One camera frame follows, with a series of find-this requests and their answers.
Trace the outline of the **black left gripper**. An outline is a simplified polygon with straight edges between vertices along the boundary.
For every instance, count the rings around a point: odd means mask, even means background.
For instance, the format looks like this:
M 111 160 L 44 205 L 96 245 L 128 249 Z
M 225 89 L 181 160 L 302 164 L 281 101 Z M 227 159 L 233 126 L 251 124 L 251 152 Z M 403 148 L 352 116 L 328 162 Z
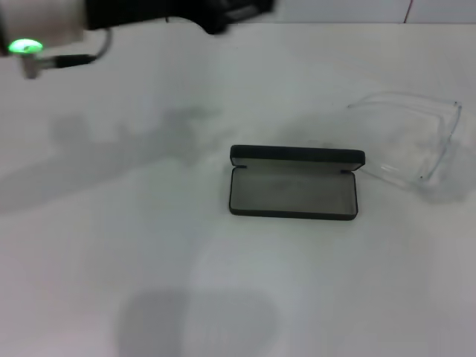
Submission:
M 197 24 L 206 33 L 224 33 L 231 22 L 244 22 L 274 9 L 276 0 L 85 0 L 86 28 L 106 28 L 180 18 Z

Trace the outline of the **black glasses case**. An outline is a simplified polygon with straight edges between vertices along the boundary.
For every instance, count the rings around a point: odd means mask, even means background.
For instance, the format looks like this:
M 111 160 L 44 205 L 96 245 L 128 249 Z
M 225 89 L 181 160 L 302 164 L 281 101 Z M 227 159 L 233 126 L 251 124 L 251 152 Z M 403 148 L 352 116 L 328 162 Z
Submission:
M 358 215 L 361 150 L 233 145 L 230 160 L 233 215 L 333 221 Z

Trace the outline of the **clear white glasses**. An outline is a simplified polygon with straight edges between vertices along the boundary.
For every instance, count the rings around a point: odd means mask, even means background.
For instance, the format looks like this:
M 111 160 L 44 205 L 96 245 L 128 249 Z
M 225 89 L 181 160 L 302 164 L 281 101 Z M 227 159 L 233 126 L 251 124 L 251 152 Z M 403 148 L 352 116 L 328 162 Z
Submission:
M 369 94 L 347 106 L 351 132 L 366 152 L 364 171 L 400 187 L 427 185 L 451 146 L 462 104 L 404 91 Z

